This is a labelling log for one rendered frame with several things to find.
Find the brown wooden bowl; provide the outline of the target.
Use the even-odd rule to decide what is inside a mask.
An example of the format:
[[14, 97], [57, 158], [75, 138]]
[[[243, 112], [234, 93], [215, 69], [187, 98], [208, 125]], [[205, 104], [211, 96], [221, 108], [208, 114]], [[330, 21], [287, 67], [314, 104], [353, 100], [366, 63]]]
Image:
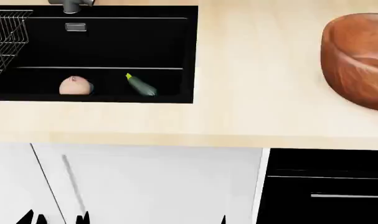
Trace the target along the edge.
[[378, 110], [378, 13], [347, 14], [323, 29], [321, 69], [341, 97]]

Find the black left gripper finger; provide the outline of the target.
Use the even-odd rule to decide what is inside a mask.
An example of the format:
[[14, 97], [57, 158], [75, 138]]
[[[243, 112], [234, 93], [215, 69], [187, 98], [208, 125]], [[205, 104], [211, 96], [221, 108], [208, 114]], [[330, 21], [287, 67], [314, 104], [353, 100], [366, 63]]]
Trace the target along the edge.
[[89, 213], [85, 212], [84, 216], [78, 215], [75, 224], [90, 224]]
[[[16, 224], [32, 224], [34, 211], [29, 210]], [[43, 214], [38, 214], [35, 224], [48, 224], [46, 217]]]

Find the black dishwasher front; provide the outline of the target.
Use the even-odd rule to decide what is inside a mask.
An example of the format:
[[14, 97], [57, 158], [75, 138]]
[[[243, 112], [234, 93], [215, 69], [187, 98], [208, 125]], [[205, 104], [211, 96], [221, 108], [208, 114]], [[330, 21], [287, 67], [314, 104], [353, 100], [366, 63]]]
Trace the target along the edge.
[[378, 151], [271, 149], [257, 224], [378, 224]]

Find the grey sink overflow plate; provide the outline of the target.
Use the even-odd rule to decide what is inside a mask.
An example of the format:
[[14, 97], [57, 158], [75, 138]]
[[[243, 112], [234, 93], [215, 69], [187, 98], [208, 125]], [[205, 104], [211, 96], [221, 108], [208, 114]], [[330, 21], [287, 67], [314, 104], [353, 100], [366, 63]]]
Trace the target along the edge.
[[86, 32], [87, 26], [85, 23], [65, 23], [65, 30], [68, 32]]

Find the dark green zucchini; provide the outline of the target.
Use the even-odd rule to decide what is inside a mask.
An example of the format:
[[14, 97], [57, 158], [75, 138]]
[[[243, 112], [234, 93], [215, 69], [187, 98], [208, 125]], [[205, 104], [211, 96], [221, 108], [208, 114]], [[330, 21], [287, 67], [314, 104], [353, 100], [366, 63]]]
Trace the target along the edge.
[[155, 87], [143, 82], [136, 76], [132, 76], [131, 74], [127, 73], [126, 79], [133, 89], [135, 89], [140, 95], [143, 96], [156, 96], [157, 89]]

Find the grey metal faucet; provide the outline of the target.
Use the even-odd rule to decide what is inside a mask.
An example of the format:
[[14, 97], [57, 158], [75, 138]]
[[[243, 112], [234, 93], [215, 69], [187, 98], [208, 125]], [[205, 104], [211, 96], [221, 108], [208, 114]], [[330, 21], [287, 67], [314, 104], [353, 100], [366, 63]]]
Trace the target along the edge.
[[64, 13], [75, 14], [80, 11], [80, 5], [88, 5], [92, 7], [95, 0], [47, 0], [50, 4], [63, 5]]

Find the black kitchen sink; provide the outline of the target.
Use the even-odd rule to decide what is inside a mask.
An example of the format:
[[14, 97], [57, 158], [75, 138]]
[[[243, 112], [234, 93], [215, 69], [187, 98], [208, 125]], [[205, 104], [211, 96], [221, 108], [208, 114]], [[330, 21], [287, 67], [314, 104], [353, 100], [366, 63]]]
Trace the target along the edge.
[[[0, 74], [0, 101], [183, 103], [194, 98], [197, 6], [0, 5], [32, 10], [29, 42]], [[68, 32], [65, 23], [85, 23]], [[126, 74], [157, 89], [140, 95]], [[70, 76], [93, 84], [90, 95], [60, 95]]]

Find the pale peach onion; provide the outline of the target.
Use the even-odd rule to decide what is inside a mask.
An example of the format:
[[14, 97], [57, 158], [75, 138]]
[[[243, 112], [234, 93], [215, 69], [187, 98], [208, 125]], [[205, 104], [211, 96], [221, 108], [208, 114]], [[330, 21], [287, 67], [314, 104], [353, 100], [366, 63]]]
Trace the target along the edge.
[[90, 95], [93, 90], [93, 84], [80, 76], [70, 76], [59, 86], [60, 95]]

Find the plain white cabinet door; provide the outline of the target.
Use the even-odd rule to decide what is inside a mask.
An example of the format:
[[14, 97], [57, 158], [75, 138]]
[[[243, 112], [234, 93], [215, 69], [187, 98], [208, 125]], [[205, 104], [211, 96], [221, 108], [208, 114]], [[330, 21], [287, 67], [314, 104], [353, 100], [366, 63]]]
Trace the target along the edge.
[[65, 224], [28, 143], [0, 143], [0, 224], [16, 224], [29, 210], [33, 222]]

